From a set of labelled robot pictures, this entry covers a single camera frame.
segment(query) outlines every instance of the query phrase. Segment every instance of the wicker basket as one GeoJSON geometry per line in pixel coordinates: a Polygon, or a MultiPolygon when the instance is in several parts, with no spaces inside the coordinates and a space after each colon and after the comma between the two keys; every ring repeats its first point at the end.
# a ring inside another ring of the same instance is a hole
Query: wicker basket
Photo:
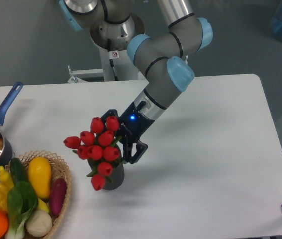
{"type": "MultiPolygon", "coordinates": [[[[66,192],[65,200],[63,202],[61,213],[58,217],[53,216],[50,213],[50,216],[52,218],[52,229],[47,235],[41,237],[43,239],[49,239],[54,234],[58,225],[60,224],[65,214],[65,211],[67,209],[67,206],[69,204],[69,199],[71,194],[71,174],[69,167],[67,166],[65,161],[55,153],[46,152],[46,151],[32,151],[30,153],[25,153],[24,155],[20,155],[19,159],[24,165],[26,171],[28,171],[29,163],[31,162],[31,160],[39,156],[48,159],[50,162],[52,169],[51,184],[53,184],[58,178],[63,178],[67,183],[67,192],[66,192]]],[[[5,170],[9,172],[10,166],[6,165],[5,170]]],[[[38,239],[38,238],[33,237],[26,231],[26,235],[24,239],[38,239]]]]}

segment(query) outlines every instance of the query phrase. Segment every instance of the gray floor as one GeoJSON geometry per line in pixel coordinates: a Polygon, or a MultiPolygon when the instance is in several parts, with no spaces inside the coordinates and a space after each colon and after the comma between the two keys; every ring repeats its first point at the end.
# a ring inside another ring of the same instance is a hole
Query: gray floor
{"type": "MultiPolygon", "coordinates": [[[[167,31],[154,0],[132,2],[149,36],[167,31]]],[[[191,55],[188,64],[197,76],[257,74],[277,122],[282,115],[282,42],[272,36],[269,25],[279,0],[191,3],[195,14],[211,23],[214,39],[191,55]]],[[[0,86],[17,80],[27,85],[65,83],[68,64],[73,70],[101,67],[88,30],[73,32],[55,0],[0,0],[0,86]]]]}

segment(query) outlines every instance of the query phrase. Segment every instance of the eggplant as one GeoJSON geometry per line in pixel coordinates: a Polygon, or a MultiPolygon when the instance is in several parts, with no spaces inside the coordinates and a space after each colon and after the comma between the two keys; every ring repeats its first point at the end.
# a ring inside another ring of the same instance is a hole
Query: eggplant
{"type": "Polygon", "coordinates": [[[67,183],[63,178],[58,178],[51,187],[49,208],[53,215],[59,216],[67,192],[67,183]]]}

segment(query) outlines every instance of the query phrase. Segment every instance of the tulip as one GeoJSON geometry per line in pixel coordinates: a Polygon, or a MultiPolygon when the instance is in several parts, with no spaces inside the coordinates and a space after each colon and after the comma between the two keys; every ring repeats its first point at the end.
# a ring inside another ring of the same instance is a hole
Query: tulip
{"type": "Polygon", "coordinates": [[[80,133],[80,139],[86,146],[92,146],[95,142],[95,135],[88,131],[80,133]]]}
{"type": "Polygon", "coordinates": [[[88,159],[88,148],[87,146],[80,146],[77,151],[77,155],[80,159],[88,159]]]}
{"type": "Polygon", "coordinates": [[[112,131],[106,131],[100,135],[98,141],[103,147],[108,147],[114,140],[114,133],[112,131]]]}
{"type": "Polygon", "coordinates": [[[71,136],[66,138],[63,143],[65,144],[66,147],[71,148],[71,149],[78,149],[81,144],[81,140],[76,137],[76,136],[71,136]]]}
{"type": "Polygon", "coordinates": [[[106,127],[108,130],[116,132],[120,128],[119,121],[116,116],[106,118],[106,127]]]}
{"type": "Polygon", "coordinates": [[[113,167],[111,164],[103,162],[98,166],[97,172],[102,176],[109,176],[113,172],[113,167]]]}
{"type": "Polygon", "coordinates": [[[103,156],[106,161],[114,161],[120,156],[120,151],[114,147],[107,147],[103,152],[103,156]]]}
{"type": "Polygon", "coordinates": [[[96,191],[99,191],[105,186],[105,178],[97,174],[91,178],[91,184],[96,191]]]}
{"type": "Polygon", "coordinates": [[[94,159],[94,160],[100,160],[103,157],[103,148],[94,145],[88,147],[88,158],[94,159]]]}
{"type": "Polygon", "coordinates": [[[102,133],[104,130],[104,124],[100,117],[92,118],[90,130],[92,133],[102,133]]]}

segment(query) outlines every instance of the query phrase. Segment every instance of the black vase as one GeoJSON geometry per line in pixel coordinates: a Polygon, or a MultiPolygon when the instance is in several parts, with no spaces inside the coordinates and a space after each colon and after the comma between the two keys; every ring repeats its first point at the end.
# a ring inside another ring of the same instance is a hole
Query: black vase
{"type": "Polygon", "coordinates": [[[106,181],[105,186],[103,189],[105,190],[114,190],[121,186],[124,181],[124,167],[123,163],[120,163],[119,166],[113,169],[112,174],[110,175],[112,182],[106,181]]]}

